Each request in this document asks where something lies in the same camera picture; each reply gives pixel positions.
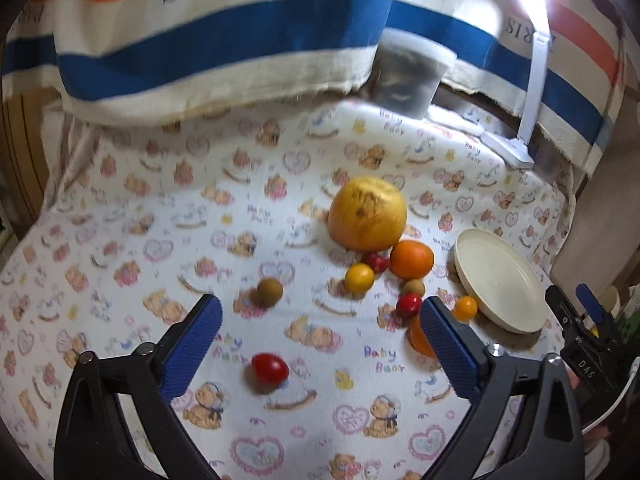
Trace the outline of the small orange kumquat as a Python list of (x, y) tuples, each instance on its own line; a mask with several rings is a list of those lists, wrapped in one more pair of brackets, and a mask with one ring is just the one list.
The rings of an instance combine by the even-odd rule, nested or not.
[(452, 310), (454, 318), (461, 323), (469, 323), (477, 315), (477, 302), (471, 296), (459, 297)]

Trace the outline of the orange mandarin with stem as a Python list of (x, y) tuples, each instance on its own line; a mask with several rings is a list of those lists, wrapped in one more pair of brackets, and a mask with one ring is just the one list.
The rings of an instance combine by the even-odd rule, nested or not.
[(420, 318), (415, 316), (408, 325), (408, 341), (416, 352), (427, 358), (436, 360), (436, 354), (422, 330)]

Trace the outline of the yellow round tomato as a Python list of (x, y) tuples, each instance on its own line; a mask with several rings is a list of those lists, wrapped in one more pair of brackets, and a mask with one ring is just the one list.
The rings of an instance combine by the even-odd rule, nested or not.
[(349, 267), (344, 276), (346, 290), (353, 295), (364, 295), (371, 289), (375, 281), (374, 271), (365, 263), (355, 263)]

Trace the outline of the red cherry tomato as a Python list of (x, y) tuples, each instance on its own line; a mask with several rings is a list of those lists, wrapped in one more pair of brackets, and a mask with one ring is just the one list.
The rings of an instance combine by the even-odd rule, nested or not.
[(281, 385), (288, 380), (290, 369), (285, 360), (272, 353), (258, 353), (250, 361), (255, 377), (270, 386)]
[(399, 297), (396, 304), (396, 315), (403, 320), (410, 320), (420, 312), (422, 297), (415, 292), (407, 292)]

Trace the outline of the brown longan fruit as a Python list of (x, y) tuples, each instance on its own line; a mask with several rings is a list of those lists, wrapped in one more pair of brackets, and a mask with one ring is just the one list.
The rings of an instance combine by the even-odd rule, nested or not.
[(414, 280), (405, 281), (401, 285), (399, 296), (416, 295), (422, 298), (425, 295), (425, 285), (422, 280), (415, 278)]
[(282, 299), (283, 285), (276, 278), (263, 278), (255, 292), (258, 306), (269, 309)]

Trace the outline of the white mug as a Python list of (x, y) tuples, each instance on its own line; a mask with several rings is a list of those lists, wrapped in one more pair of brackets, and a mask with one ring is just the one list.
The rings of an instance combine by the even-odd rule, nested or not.
[(620, 301), (620, 292), (618, 289), (613, 285), (608, 286), (608, 288), (602, 292), (599, 301), (603, 309), (616, 320), (620, 315), (620, 310), (622, 310), (622, 302)]

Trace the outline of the cream round plate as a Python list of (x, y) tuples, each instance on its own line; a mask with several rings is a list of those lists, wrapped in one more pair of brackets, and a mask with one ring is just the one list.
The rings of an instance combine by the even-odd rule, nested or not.
[(549, 312), (544, 289), (509, 243), (481, 229), (464, 230), (454, 243), (454, 265), (465, 291), (491, 322), (512, 334), (542, 330)]

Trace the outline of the wooden chair back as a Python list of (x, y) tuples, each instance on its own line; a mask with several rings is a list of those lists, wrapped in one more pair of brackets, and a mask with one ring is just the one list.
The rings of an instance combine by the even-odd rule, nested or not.
[(608, 147), (577, 197), (574, 222), (551, 281), (574, 300), (639, 281), (639, 91), (626, 88)]

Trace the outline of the orange beside pomelo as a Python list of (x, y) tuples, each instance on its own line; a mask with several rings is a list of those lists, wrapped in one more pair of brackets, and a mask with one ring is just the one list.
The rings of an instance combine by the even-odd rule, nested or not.
[(390, 272), (403, 280), (424, 278), (434, 264), (434, 252), (416, 240), (401, 240), (390, 252)]

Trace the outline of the dark red small fruit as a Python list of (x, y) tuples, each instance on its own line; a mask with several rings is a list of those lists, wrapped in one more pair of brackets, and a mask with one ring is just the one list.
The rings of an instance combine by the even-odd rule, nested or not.
[(375, 275), (378, 275), (387, 270), (388, 265), (390, 264), (390, 259), (384, 254), (368, 252), (361, 257), (361, 262), (368, 266)]

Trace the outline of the large yellow pomelo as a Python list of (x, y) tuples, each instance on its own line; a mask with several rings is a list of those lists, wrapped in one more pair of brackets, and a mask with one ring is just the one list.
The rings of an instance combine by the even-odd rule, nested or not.
[(395, 185), (374, 177), (356, 177), (332, 200), (328, 231), (346, 249), (382, 252), (401, 239), (407, 217), (407, 203)]

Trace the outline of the baby bear print cloth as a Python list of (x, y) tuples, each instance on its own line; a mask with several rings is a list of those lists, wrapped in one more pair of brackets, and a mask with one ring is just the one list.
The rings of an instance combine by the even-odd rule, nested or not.
[[(51, 167), (43, 211), (1, 274), (1, 416), (40, 476), (81, 352), (120, 356), (157, 340), (204, 292), (224, 324), (172, 406), (226, 479), (416, 479), (468, 404), (414, 352), (394, 318), (401, 282), (362, 297), (360, 259), (326, 229), (335, 194), (382, 179), (408, 205), (405, 240), (434, 252), (429, 294), (464, 290), (452, 248), (481, 228), (547, 269), (573, 205), (562, 185), (510, 169), (477, 140), (357, 101), (240, 108), (165, 128), (43, 111)], [(282, 299), (259, 307), (263, 278)], [(260, 382), (255, 354), (290, 369)]]

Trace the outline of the clear lidded plastic container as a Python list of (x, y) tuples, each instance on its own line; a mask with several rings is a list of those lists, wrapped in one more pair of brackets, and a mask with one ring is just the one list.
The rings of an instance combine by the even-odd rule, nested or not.
[(386, 28), (371, 73), (371, 100), (390, 112), (422, 119), (457, 58), (456, 52), (436, 41)]

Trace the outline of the white desk lamp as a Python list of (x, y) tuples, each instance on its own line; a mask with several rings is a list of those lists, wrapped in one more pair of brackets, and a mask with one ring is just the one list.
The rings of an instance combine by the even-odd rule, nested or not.
[(523, 114), (516, 137), (512, 139), (484, 131), (480, 140), (514, 169), (530, 169), (535, 161), (528, 152), (541, 107), (548, 73), (551, 30), (546, 0), (518, 0), (533, 25), (532, 59)]

